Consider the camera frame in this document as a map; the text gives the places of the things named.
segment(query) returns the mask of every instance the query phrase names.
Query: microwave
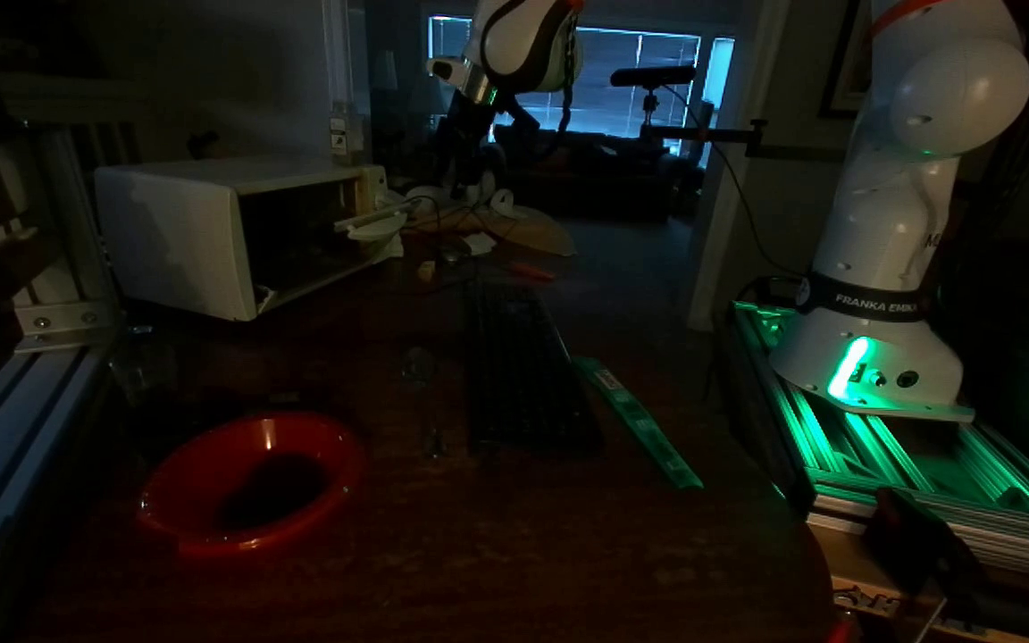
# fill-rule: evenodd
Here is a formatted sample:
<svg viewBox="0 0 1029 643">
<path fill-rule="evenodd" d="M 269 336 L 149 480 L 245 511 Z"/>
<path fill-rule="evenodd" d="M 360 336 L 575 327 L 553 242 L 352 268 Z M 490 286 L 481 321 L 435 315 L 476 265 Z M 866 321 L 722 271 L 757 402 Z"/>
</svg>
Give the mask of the microwave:
<svg viewBox="0 0 1029 643">
<path fill-rule="evenodd" d="M 96 168 L 96 218 L 127 299 L 226 321 L 404 258 L 378 166 L 219 159 Z"/>
</svg>

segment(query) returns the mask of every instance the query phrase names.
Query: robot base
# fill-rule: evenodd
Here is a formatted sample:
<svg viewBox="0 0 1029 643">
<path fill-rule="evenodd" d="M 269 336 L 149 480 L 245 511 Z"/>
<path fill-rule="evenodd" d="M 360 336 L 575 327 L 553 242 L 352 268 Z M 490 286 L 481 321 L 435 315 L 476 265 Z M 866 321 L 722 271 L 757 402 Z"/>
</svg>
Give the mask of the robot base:
<svg viewBox="0 0 1029 643">
<path fill-rule="evenodd" d="M 958 403 L 959 361 L 925 321 L 876 321 L 815 309 L 779 315 L 772 367 L 853 415 L 971 423 Z"/>
</svg>

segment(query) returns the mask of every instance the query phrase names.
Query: cable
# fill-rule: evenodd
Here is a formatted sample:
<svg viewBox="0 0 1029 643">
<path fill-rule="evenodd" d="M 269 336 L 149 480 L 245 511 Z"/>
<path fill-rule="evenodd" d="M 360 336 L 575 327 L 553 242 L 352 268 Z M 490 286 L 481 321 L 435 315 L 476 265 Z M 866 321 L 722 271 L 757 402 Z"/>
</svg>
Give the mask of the cable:
<svg viewBox="0 0 1029 643">
<path fill-rule="evenodd" d="M 766 268 L 784 271 L 784 279 L 802 279 L 802 268 L 783 265 L 783 261 L 774 261 L 774 258 L 765 252 L 765 235 L 759 235 L 759 230 L 757 230 L 751 196 L 741 192 L 741 186 L 739 186 L 739 178 L 734 178 L 734 173 L 732 173 L 732 166 L 727 166 L 727 155 L 724 155 L 722 146 L 714 146 L 714 155 L 722 159 L 722 168 L 724 168 L 724 175 L 727 175 L 727 183 L 732 183 L 732 190 L 734 190 L 734 202 L 739 202 L 739 212 L 741 212 L 741 222 L 747 222 L 747 230 L 751 230 L 751 235 L 753 235 L 757 258 L 759 258 Z"/>
</svg>

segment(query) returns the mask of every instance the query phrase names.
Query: desk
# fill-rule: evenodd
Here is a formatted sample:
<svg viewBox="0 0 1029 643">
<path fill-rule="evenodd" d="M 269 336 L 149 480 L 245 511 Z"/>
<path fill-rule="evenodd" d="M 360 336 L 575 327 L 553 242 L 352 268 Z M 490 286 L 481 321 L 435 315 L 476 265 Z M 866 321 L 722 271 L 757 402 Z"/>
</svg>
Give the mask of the desk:
<svg viewBox="0 0 1029 643">
<path fill-rule="evenodd" d="M 541 286 L 575 355 L 598 356 L 702 477 L 675 495 L 596 408 L 602 453 L 541 459 L 464 446 L 454 289 L 417 289 L 394 261 L 253 327 L 171 317 L 185 383 L 309 390 L 352 423 L 366 480 L 352 505 L 291 550 L 185 565 L 132 521 L 146 465 L 117 453 L 111 481 L 65 531 L 17 641 L 824 641 L 827 571 L 772 495 L 638 328 L 620 283 Z M 435 356 L 429 459 L 404 352 Z"/>
</svg>

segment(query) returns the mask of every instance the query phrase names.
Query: red bowl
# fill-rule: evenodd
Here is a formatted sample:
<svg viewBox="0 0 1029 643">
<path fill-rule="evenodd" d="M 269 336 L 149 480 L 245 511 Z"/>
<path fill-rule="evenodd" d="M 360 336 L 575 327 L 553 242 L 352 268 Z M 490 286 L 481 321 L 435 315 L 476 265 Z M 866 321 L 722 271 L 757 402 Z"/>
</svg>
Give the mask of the red bowl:
<svg viewBox="0 0 1029 643">
<path fill-rule="evenodd" d="M 273 550 L 329 521 L 360 468 L 356 439 L 332 419 L 251 415 L 167 453 L 136 515 L 185 558 Z"/>
</svg>

